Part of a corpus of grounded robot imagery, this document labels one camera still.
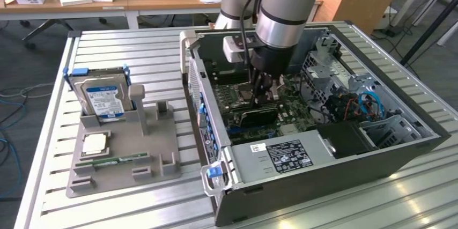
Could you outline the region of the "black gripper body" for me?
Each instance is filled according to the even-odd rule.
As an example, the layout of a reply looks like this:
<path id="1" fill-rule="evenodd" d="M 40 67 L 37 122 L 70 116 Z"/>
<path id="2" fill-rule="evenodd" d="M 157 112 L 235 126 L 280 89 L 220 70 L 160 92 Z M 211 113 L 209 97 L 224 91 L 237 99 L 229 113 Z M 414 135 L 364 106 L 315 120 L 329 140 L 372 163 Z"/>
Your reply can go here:
<path id="1" fill-rule="evenodd" d="M 289 65 L 293 51 L 295 46 L 288 48 L 273 48 L 271 46 L 253 48 L 251 66 L 271 76 L 280 76 Z"/>

